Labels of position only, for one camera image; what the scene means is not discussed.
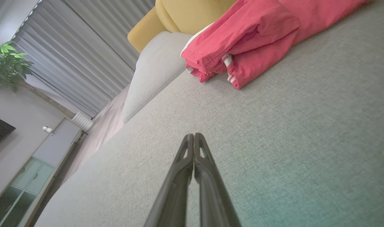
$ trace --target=floor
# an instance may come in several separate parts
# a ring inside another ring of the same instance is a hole
[[[70,161],[68,160],[61,180],[67,181],[77,169],[87,161],[91,155],[98,151],[113,135],[124,125],[122,120],[123,104],[129,90],[129,85],[120,92],[108,105],[94,118],[93,127],[88,135],[77,145]]]

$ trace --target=gray seat cushion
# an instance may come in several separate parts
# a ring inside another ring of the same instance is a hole
[[[187,72],[56,192],[36,227],[143,226],[187,133],[201,132],[242,226],[384,226],[384,0],[240,90]],[[199,224],[189,186],[187,226]]]
[[[179,55],[191,37],[190,34],[161,32],[143,49],[123,106],[124,122],[185,70],[185,59]]]

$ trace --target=red garment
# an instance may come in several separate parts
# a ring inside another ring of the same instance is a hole
[[[228,72],[233,86],[240,89],[280,61],[292,45],[368,1],[237,0],[189,43],[181,57],[200,82]],[[222,60],[226,54],[232,56],[227,67]]]

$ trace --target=light green drawer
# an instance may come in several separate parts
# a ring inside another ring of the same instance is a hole
[[[22,167],[19,175],[14,178],[11,184],[18,188],[25,189],[41,165],[42,164],[40,162],[37,162],[33,159],[29,160],[29,162],[24,167]]]
[[[52,171],[51,167],[43,165],[26,187],[26,190],[38,195]]]

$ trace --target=foliage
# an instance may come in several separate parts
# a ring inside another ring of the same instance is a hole
[[[17,92],[19,82],[26,79],[25,74],[31,74],[29,70],[32,62],[24,60],[21,56],[26,53],[14,53],[15,48],[3,43],[0,46],[0,85],[9,87]]]

